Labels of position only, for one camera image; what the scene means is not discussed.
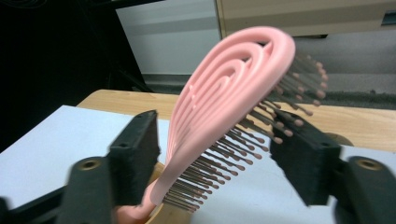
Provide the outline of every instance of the pink hairbrush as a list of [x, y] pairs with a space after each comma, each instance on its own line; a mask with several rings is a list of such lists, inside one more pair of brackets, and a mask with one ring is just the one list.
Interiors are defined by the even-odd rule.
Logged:
[[[168, 149], [163, 174], [146, 190], [141, 205], [122, 207], [119, 212], [131, 220], [142, 220], [160, 203], [194, 212], [199, 204], [218, 189], [225, 173], [237, 175], [239, 163], [252, 164], [250, 158], [262, 156], [255, 148], [263, 145], [264, 134], [281, 144], [282, 139], [263, 128], [292, 132], [274, 122], [279, 106], [265, 97], [274, 92], [281, 101], [307, 111], [286, 99], [289, 92], [299, 100], [313, 92], [325, 96], [327, 76], [320, 63], [309, 57], [295, 57], [292, 38], [273, 27], [253, 27], [221, 40], [206, 55], [180, 94], [169, 127]], [[294, 120], [296, 125], [303, 125]]]

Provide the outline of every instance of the hairbrush head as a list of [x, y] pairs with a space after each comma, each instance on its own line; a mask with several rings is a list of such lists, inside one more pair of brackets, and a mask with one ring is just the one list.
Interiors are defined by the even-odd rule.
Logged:
[[[222, 179], [231, 179], [225, 173], [238, 175], [235, 170], [245, 170], [239, 162], [249, 165], [253, 163], [250, 159], [262, 157], [253, 150], [268, 151], [262, 136], [250, 131], [278, 144], [283, 140], [263, 126], [292, 136], [292, 131], [274, 118], [281, 116], [300, 126], [303, 122], [279, 112], [280, 105], [266, 97], [273, 92], [277, 99], [304, 110], [284, 94], [302, 100], [307, 92], [313, 92], [315, 98], [321, 98], [325, 94], [317, 86], [326, 85], [315, 83], [327, 80], [320, 63], [301, 56], [294, 60], [293, 39], [273, 27], [241, 30], [210, 50], [177, 100], [165, 168], [146, 190], [149, 199], [145, 198], [141, 208], [145, 203], [164, 202], [193, 212], [207, 198], [205, 193], [219, 188], [215, 182], [223, 184]], [[319, 105], [316, 99], [312, 102]]]

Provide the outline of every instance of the hairbrush bristle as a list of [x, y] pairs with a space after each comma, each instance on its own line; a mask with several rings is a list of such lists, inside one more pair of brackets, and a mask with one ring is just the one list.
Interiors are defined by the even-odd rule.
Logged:
[[[295, 100], [291, 100], [289, 96], [293, 96], [297, 101], [319, 106], [320, 100], [325, 97], [327, 80], [326, 71], [321, 63], [314, 61], [310, 56], [299, 55], [296, 56], [290, 70], [274, 87], [272, 96], [275, 96], [277, 101], [285, 102], [294, 109], [304, 111], [307, 116], [312, 116], [312, 111], [295, 104]], [[245, 118], [235, 124], [178, 178], [163, 202], [195, 212], [204, 204], [207, 194], [212, 193], [209, 189], [219, 188], [215, 182], [224, 185], [227, 180], [231, 180], [224, 173], [236, 176], [237, 170], [245, 171], [243, 164], [251, 165], [254, 159], [262, 158], [255, 150], [268, 151], [263, 135], [278, 144], [282, 144], [283, 140], [275, 136], [272, 129], [281, 131], [287, 137], [293, 136], [291, 130], [286, 129], [282, 122], [274, 121], [274, 118], [281, 116], [296, 126], [302, 126], [304, 123], [280, 109], [278, 103], [267, 98], [258, 102]]]

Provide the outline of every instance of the black surface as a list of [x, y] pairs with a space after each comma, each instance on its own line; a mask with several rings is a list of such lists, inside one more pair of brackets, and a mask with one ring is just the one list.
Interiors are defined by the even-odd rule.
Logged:
[[144, 83], [114, 10], [92, 15], [83, 3], [0, 4], [0, 152], [61, 105], [77, 105], [100, 89], [132, 91], [117, 66]]
[[108, 158], [90, 157], [71, 170], [56, 224], [116, 224]]
[[5, 211], [6, 219], [0, 219], [0, 224], [27, 224], [55, 222], [59, 213], [65, 187], [56, 189], [18, 208]]

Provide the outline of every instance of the black mechanical part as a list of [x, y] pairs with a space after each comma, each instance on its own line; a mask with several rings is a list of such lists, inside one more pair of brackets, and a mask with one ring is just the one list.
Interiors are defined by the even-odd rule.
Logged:
[[140, 204], [157, 163], [157, 112], [134, 117], [111, 144], [107, 157], [113, 174], [116, 205]]
[[306, 120], [297, 127], [278, 114], [292, 137], [273, 129], [283, 138], [271, 142], [272, 159], [284, 171], [305, 205], [327, 204], [330, 195], [337, 199], [335, 220], [339, 224], [388, 224], [396, 220], [396, 178], [383, 163], [365, 157], [339, 158], [341, 147], [327, 134]]
[[56, 224], [117, 223], [108, 159], [91, 157], [71, 171]]
[[287, 137], [273, 129], [283, 143], [271, 142], [271, 158], [282, 168], [305, 205], [327, 204], [332, 172], [338, 166], [341, 147], [306, 120], [289, 114], [301, 119], [304, 125], [297, 127], [283, 116], [277, 116], [276, 120], [283, 122], [293, 136]]
[[117, 223], [114, 208], [140, 204], [159, 154], [157, 112], [141, 113], [105, 157], [75, 163], [66, 186], [12, 210], [0, 198], [0, 224]]
[[396, 220], [396, 178], [382, 162], [351, 157], [342, 163], [332, 195], [337, 223], [388, 224]]

